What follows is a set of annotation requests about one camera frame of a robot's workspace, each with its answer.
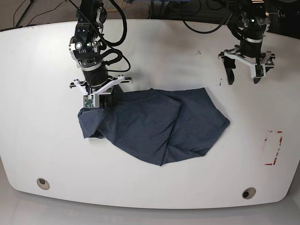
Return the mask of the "dark blue t-shirt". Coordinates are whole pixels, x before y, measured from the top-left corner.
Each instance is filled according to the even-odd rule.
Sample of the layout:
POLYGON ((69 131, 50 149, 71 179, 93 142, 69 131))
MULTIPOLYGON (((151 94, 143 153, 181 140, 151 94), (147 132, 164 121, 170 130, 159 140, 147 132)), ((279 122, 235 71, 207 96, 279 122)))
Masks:
POLYGON ((81 109, 84 138, 105 138, 154 165, 203 157, 229 126, 204 88, 115 93, 111 109, 81 109))

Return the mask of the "red tape rectangle marking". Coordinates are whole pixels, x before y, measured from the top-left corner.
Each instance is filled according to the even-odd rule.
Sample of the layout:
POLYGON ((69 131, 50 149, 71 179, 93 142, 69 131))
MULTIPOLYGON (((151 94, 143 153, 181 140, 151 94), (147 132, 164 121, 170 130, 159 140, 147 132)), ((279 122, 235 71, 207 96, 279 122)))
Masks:
POLYGON ((262 162, 264 165, 275 165, 283 139, 282 131, 268 130, 264 139, 262 162))

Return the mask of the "black tripod stand leg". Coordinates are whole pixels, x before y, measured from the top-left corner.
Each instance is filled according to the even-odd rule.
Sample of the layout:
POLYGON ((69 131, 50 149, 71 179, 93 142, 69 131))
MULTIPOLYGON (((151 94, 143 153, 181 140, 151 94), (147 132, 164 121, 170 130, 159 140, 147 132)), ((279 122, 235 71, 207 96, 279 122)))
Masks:
POLYGON ((25 3, 25 0, 19 5, 19 7, 16 9, 16 11, 14 12, 13 15, 13 25, 14 27, 19 27, 19 25, 21 24, 21 22, 23 21, 24 17, 27 15, 27 12, 29 11, 29 9, 32 7, 33 3, 35 2, 35 0, 30 0, 28 6, 25 8, 25 10, 23 11, 22 15, 20 16, 20 18, 18 19, 18 21, 15 23, 15 14, 16 12, 20 9, 20 7, 25 3))

